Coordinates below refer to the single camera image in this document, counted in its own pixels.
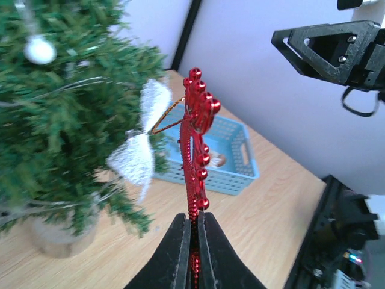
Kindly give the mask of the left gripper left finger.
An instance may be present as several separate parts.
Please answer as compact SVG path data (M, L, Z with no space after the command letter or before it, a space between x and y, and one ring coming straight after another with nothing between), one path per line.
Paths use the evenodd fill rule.
M191 221L176 214L154 254L125 289L191 288Z

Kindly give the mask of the small green christmas tree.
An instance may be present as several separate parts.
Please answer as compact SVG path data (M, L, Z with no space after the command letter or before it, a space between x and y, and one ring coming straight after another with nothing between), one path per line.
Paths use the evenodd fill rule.
M150 129L171 100L163 56L120 35L125 1L1 2L1 231L31 223L56 258L92 242L102 210L139 235L128 198L167 168Z

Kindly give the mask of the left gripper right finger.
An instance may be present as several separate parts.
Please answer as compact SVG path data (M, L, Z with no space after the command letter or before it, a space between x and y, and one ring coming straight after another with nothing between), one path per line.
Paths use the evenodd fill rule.
M199 212L197 232L199 288L265 289L239 258L212 213Z

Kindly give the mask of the white mesh bow ornament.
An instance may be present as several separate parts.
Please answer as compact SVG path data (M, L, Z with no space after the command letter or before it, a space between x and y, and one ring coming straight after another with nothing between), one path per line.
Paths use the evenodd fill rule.
M150 145L149 132L168 108L171 90L154 79L148 80L140 92L141 130L127 131L125 143L106 159L109 168L131 184L140 186L138 201L142 202L155 172L155 157Z

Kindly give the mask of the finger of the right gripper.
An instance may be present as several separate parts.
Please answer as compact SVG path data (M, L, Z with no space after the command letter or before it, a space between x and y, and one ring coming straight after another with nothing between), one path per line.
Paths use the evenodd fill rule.
M384 29L371 20L278 30L271 43L303 76L384 90Z

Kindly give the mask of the red beaded ornament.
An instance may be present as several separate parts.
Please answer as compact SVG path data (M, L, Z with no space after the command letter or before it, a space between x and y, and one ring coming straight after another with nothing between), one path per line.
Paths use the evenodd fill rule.
M209 199L205 192L205 179L208 177L206 166L211 158L209 147L204 143L203 135L210 130L214 116L221 109L221 102L206 91L206 84L201 80L202 72L195 67L183 80L185 96L170 106L151 129L155 135L175 125L180 125L180 153L182 169L186 183L188 214L192 223L192 279L199 277L200 258L198 253L197 219L200 211L209 207ZM185 102L183 118L171 125L158 129L167 114L180 102Z

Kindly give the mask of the light blue plastic basket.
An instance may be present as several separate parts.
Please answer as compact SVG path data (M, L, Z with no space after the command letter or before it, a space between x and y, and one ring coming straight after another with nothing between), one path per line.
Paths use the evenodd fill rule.
M169 171L155 173L154 178L184 184L182 157L177 143L180 126L164 131ZM259 177L259 169L246 126L241 122L216 115L210 130L203 136L209 146L210 163L205 189L232 196L239 195Z

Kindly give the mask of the fairy light string white beads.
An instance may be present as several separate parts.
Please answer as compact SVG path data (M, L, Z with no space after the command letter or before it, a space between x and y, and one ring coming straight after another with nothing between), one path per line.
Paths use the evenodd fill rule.
M1 213L110 194L96 170L140 128L156 46L121 36L125 1L1 2Z

